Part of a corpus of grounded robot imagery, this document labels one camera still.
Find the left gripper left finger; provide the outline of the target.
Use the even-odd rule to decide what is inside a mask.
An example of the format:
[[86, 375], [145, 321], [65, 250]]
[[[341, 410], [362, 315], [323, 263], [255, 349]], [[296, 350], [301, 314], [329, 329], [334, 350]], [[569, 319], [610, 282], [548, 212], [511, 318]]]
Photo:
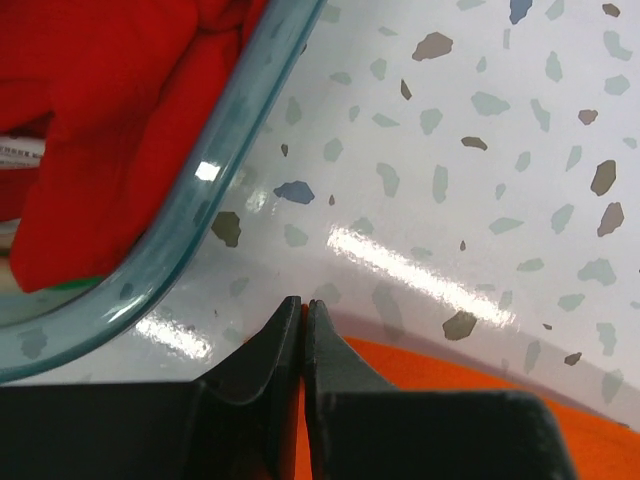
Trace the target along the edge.
[[5, 387], [5, 479], [291, 479], [301, 301], [191, 381]]

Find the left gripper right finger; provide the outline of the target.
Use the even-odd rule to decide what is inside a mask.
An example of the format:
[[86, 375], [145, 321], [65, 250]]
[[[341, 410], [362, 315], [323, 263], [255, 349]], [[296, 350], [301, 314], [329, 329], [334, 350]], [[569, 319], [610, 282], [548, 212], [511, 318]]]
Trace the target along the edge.
[[402, 390], [309, 304], [305, 416], [316, 479], [574, 479], [550, 410], [519, 390]]

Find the teal plastic basket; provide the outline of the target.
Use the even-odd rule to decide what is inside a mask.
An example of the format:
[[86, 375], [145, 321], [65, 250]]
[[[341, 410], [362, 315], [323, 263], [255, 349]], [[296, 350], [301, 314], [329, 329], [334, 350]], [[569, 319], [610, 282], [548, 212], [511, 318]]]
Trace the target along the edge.
[[2, 295], [2, 382], [90, 353], [162, 300], [197, 252], [323, 8], [268, 4], [159, 216], [114, 273], [88, 289]]

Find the beige garment in basket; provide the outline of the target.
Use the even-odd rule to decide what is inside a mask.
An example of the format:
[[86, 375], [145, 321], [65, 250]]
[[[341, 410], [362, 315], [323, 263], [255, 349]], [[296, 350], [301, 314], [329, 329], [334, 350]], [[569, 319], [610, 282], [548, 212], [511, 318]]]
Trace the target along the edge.
[[0, 248], [1, 248], [1, 292], [2, 293], [19, 293], [19, 287], [15, 276], [11, 270], [9, 255], [14, 243], [15, 235], [20, 224], [19, 219], [14, 219], [1, 223]]

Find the red t-shirt in basket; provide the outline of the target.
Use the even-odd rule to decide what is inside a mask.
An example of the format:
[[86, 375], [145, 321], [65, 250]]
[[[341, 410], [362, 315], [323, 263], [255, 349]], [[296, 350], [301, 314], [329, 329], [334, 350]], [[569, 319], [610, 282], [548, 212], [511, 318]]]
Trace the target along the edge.
[[5, 1], [1, 171], [21, 292], [106, 277], [157, 214], [265, 9], [262, 1]]

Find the green garment in basket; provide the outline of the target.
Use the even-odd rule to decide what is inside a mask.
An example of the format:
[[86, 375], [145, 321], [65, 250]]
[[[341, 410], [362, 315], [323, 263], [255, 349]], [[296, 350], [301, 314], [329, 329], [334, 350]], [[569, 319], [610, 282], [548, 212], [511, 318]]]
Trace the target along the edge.
[[58, 284], [55, 286], [51, 286], [49, 287], [49, 290], [68, 291], [68, 290], [74, 290], [74, 289], [88, 289], [99, 284], [102, 280], [103, 280], [102, 277], [77, 279], [77, 280], [72, 280], [62, 284]]

